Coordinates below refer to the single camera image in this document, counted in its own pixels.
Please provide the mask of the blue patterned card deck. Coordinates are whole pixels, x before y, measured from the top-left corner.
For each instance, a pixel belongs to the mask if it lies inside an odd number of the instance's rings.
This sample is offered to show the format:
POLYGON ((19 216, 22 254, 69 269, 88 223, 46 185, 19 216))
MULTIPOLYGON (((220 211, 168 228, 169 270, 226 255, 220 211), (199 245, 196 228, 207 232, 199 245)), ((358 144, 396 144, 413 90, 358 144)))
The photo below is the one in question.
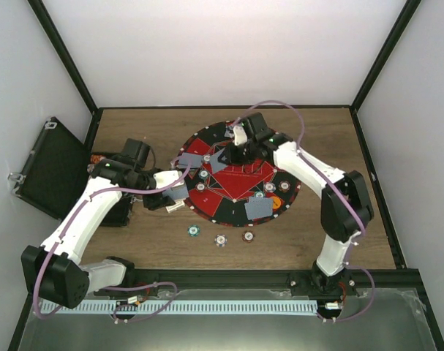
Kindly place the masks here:
POLYGON ((175 186, 169 189, 166 189, 162 195, 164 197, 169 197, 173 201, 185 200, 188 198, 189 193, 187 187, 185 185, 175 186))

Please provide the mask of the brown red poker chip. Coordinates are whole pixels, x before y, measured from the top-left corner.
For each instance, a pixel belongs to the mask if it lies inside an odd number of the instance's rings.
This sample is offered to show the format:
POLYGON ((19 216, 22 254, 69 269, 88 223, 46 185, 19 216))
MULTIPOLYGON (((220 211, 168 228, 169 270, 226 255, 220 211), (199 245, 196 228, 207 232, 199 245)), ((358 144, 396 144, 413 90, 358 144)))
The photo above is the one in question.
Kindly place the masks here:
POLYGON ((290 189, 290 183, 287 181, 282 181, 279 183, 279 190, 281 192, 287 192, 290 189))
POLYGON ((198 183, 196 185, 196 190, 198 190, 199 192, 203 192, 206 189, 206 185, 204 183, 198 183))

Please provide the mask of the ace of clubs card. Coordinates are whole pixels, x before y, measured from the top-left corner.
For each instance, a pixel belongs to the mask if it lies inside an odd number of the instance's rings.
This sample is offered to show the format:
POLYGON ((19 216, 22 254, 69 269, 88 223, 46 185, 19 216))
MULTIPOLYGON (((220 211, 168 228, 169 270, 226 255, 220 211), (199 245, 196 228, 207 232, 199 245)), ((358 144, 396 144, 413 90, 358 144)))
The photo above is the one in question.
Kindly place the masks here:
POLYGON ((211 173, 215 174, 227 167, 225 150, 219 150, 210 156, 211 173))

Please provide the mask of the white blue chip stack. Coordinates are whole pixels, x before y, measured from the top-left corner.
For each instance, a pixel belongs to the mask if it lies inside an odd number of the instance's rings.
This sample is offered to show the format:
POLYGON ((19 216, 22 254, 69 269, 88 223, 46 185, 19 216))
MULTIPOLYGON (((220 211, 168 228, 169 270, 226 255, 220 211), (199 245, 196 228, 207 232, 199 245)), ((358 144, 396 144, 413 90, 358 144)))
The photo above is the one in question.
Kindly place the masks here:
POLYGON ((215 237, 214 239, 214 243, 218 246, 218 247, 224 247, 227 244, 227 236, 223 235, 223 234, 219 234, 215 237))

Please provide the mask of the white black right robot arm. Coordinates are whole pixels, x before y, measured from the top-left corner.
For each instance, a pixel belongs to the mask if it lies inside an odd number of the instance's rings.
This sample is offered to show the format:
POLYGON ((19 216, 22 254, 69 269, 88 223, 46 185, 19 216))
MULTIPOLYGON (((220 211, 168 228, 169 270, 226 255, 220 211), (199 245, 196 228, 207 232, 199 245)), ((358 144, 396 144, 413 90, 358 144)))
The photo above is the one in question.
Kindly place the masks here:
POLYGON ((221 156, 227 165, 265 160, 308 186, 321 201, 320 223, 326 237, 312 266, 312 284, 323 295, 333 292, 347 265, 347 255, 374 217, 364 177, 346 173, 306 152, 290 136, 268 127, 261 113, 236 119, 221 156))

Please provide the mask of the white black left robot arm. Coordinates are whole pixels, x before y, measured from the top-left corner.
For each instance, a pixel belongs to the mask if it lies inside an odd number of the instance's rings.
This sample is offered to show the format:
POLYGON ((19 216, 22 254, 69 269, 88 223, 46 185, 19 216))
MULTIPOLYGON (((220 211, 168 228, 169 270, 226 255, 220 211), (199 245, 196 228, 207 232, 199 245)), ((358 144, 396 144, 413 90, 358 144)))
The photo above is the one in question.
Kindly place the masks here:
POLYGON ((25 248, 21 263, 37 316, 46 316, 40 300, 72 309, 97 290, 129 295, 136 289, 134 263, 119 257, 88 265, 81 261, 93 234, 124 195, 140 195, 150 208, 172 204, 162 193, 180 184, 181 174, 176 169, 145 170, 150 152, 145 143, 128 139, 121 153, 98 161, 83 194, 58 228, 40 246, 25 248))

